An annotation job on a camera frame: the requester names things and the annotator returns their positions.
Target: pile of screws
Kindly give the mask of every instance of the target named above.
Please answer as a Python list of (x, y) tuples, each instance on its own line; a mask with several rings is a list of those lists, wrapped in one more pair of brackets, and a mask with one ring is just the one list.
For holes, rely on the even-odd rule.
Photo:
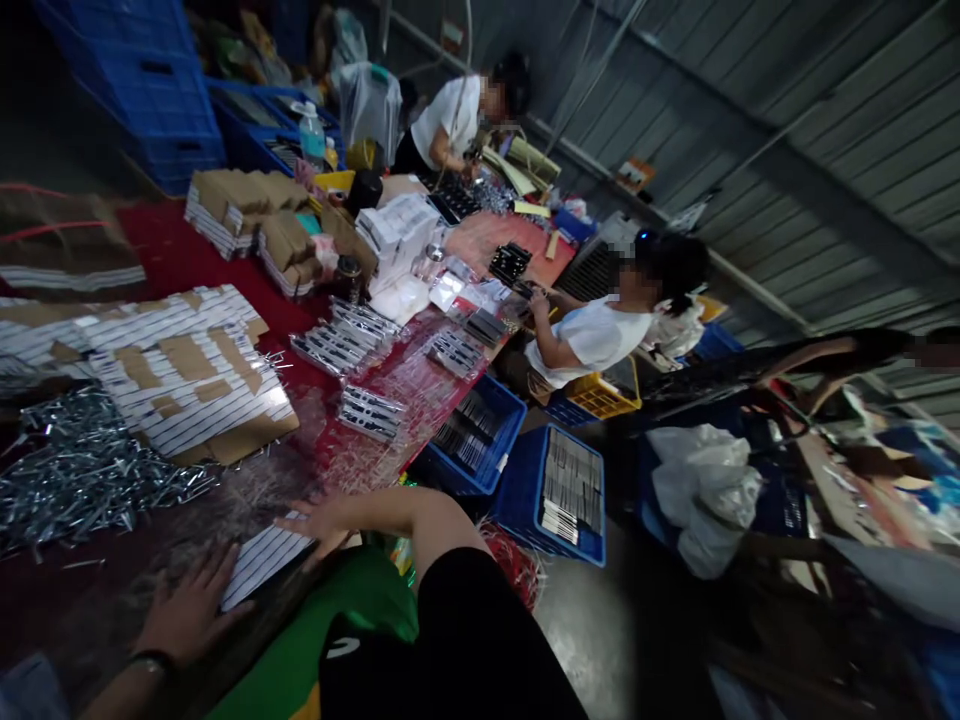
[(484, 210), (506, 215), (513, 212), (513, 201), (517, 199), (517, 194), (508, 187), (485, 180), (473, 186), (473, 199)]
[(213, 464), (171, 465), (127, 430), (110, 396), (88, 385), (27, 408), (0, 474), (0, 557), (108, 527), (132, 531), (140, 513), (189, 502), (219, 483)]

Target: corrugated metal wall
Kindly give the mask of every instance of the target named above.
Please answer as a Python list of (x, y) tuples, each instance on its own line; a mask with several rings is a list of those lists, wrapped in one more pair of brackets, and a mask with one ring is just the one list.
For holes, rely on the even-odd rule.
[[(571, 117), (632, 5), (599, 0), (578, 66), (592, 0), (474, 2), (473, 66), (490, 67), (511, 48), (527, 53), (531, 115), (565, 125), (564, 139), (579, 149), (553, 153), (565, 189), (601, 217), (629, 209), (582, 156), (614, 170), (646, 159), (657, 170), (648, 190), (667, 213), (722, 183), (700, 235), (816, 331), (960, 322), (958, 3), (648, 0)], [(433, 38), (444, 12), (464, 20), (456, 0), (393, 6)], [(356, 8), (376, 27), (371, 6)], [(395, 72), (432, 57), (399, 28), (391, 33)], [(724, 181), (853, 71), (784, 141)], [(440, 66), (415, 79), (432, 93), (449, 77)], [(714, 285), (733, 306), (724, 324), (745, 344), (799, 335), (740, 284)], [(879, 375), (960, 429), (960, 378), (910, 367)]]

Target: woman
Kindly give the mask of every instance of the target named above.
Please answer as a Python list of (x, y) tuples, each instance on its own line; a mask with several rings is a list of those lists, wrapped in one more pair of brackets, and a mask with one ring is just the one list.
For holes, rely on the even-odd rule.
[(571, 380), (601, 372), (640, 344), (655, 309), (679, 315), (691, 303), (689, 293), (703, 284), (710, 267), (704, 244), (692, 237), (642, 233), (634, 258), (620, 265), (619, 294), (584, 303), (552, 293), (565, 313), (550, 324), (550, 303), (537, 289), (530, 301), (536, 337), (523, 350), (502, 353), (500, 368), (515, 390), (545, 405), (554, 390)]
[(814, 374), (820, 375), (817, 384), (800, 393), (794, 403), (801, 412), (813, 416), (852, 378), (900, 358), (909, 358), (918, 367), (955, 372), (960, 364), (960, 328), (938, 328), (922, 337), (892, 328), (861, 328), (751, 348), (667, 373), (645, 385), (643, 397), (665, 410), (747, 385), (768, 387), (785, 375)]
[(519, 53), (507, 55), (491, 75), (451, 80), (404, 134), (391, 172), (429, 177), (446, 170), (475, 177), (476, 165), (463, 156), (477, 136), (480, 114), (499, 125), (526, 113), (529, 104), (530, 74)]
[[(586, 719), (536, 620), (452, 498), (393, 487), (292, 507), (306, 517), (275, 522), (320, 541), (303, 570), (324, 560), (322, 584), (209, 719)], [(381, 551), (327, 558), (354, 530), (412, 539), (416, 596)], [(215, 553), (173, 593), (161, 580), (135, 654), (82, 720), (146, 714), (170, 675), (252, 613), (245, 603), (216, 614), (236, 561), (236, 546)]]

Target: white shirt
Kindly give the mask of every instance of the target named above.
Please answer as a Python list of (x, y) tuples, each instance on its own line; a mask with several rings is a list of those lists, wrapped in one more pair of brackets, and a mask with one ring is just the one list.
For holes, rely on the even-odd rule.
[(460, 99), (460, 112), (454, 122), (453, 113), (457, 108), (457, 99), (460, 98), (460, 87), (463, 83), (464, 79), (458, 78), (444, 85), (433, 102), (410, 127), (413, 144), (420, 151), (420, 157), (434, 170), (439, 170), (440, 166), (430, 157), (430, 145), (439, 127), (442, 126), (447, 131), (450, 137), (450, 152), (456, 158), (463, 157), (470, 148), (470, 143), (477, 136), (477, 116), (480, 113), (479, 75), (466, 78), (467, 86), (463, 89), (463, 98)]
[(619, 295), (607, 295), (592, 300), (554, 325), (551, 330), (560, 342), (570, 345), (582, 365), (551, 370), (543, 364), (537, 341), (527, 345), (524, 354), (530, 365), (555, 388), (562, 388), (571, 380), (601, 372), (616, 365), (633, 350), (650, 329), (650, 313), (625, 313), (614, 310), (607, 303), (616, 302)]

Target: plastic bottle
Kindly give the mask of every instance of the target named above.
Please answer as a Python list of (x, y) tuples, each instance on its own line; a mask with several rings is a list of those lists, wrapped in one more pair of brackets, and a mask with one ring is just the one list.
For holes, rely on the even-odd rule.
[(319, 172), (323, 172), (327, 139), (323, 132), (323, 123), (317, 117), (317, 106), (308, 100), (295, 109), (303, 115), (300, 121), (300, 149), (303, 151), (303, 159)]
[(337, 165), (340, 164), (340, 156), (337, 155), (337, 144), (333, 141), (333, 138), (327, 138), (327, 165), (330, 166), (331, 172), (337, 171)]

